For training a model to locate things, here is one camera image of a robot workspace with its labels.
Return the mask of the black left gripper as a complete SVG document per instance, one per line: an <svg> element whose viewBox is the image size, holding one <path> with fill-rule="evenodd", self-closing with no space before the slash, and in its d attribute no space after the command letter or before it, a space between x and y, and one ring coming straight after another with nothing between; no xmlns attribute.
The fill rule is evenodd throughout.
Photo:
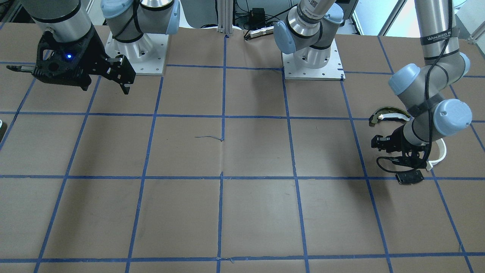
<svg viewBox="0 0 485 273"><path fill-rule="evenodd" d="M400 157L378 157L376 163L379 168L380 159L387 159L395 165L407 166L412 169L425 169L427 160L431 153L431 145L413 145L404 137L404 126L397 128L391 135L383 137L375 135L371 140L371 147L378 148L379 151L386 150L387 153L402 152Z"/></svg>

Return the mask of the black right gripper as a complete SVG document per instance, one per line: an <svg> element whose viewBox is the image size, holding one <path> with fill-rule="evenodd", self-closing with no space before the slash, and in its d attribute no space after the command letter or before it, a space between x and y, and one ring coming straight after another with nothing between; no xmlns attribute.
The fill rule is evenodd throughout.
<svg viewBox="0 0 485 273"><path fill-rule="evenodd" d="M100 75L118 83L125 95L136 76L125 55L109 57L94 26L71 42L56 41L54 30L47 29L39 40L35 65L7 65L7 69L30 73L43 83L78 86L84 91L92 82L90 75Z"/></svg>

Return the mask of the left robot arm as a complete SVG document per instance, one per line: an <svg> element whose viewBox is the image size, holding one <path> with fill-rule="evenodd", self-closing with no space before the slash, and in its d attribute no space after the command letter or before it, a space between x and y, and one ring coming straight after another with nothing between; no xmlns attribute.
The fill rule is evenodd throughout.
<svg viewBox="0 0 485 273"><path fill-rule="evenodd" d="M425 65L408 64L388 81L412 120L391 135L376 135L371 147L400 157L386 157L398 166L424 169L432 142L467 128L472 121L470 107L458 99L446 99L442 90L460 80L471 67L460 52L452 0L416 0L420 42ZM302 0L285 20L274 25L274 40L282 53L301 51L308 61L317 54L329 56L331 43L343 11L334 0Z"/></svg>

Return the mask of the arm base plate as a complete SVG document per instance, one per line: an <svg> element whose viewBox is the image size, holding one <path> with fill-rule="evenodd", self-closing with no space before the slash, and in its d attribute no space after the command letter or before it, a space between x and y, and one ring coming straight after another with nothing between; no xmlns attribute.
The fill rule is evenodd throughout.
<svg viewBox="0 0 485 273"><path fill-rule="evenodd" d="M285 78L290 80L345 80L345 72L336 41L331 47L317 50L311 47L292 54L281 54Z"/></svg>
<svg viewBox="0 0 485 273"><path fill-rule="evenodd" d="M110 33L105 45L110 57L125 55L137 75L162 76L170 35L145 33L138 41L122 43Z"/></svg>

